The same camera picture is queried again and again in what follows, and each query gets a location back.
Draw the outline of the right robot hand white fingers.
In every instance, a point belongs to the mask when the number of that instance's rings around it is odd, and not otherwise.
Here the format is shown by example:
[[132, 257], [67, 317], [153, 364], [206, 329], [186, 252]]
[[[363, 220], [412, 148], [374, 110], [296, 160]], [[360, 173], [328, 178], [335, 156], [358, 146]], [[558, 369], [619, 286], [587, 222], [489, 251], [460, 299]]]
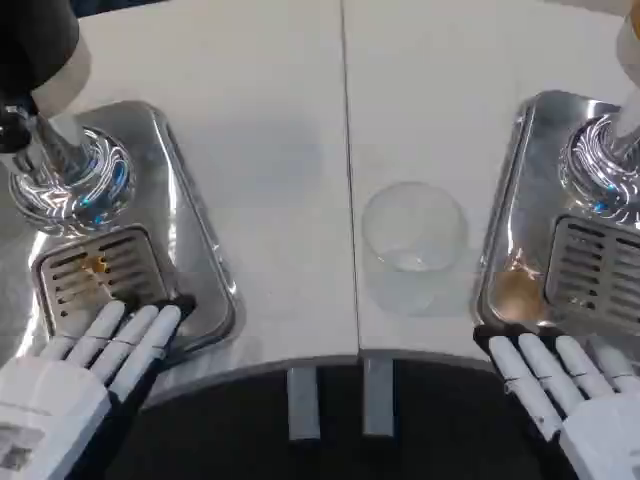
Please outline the right robot hand white fingers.
[[545, 473], [560, 479], [639, 476], [639, 377], [613, 346], [554, 327], [475, 327], [504, 392], [529, 428]]

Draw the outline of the left robot hand white fingers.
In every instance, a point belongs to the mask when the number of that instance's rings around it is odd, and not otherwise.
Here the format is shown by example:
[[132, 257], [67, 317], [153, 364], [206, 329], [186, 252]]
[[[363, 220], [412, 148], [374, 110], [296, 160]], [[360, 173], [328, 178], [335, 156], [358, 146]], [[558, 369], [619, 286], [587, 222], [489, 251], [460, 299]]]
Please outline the left robot hand white fingers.
[[1, 368], [1, 476], [100, 479], [166, 363], [191, 295], [134, 310], [109, 302], [73, 339]]

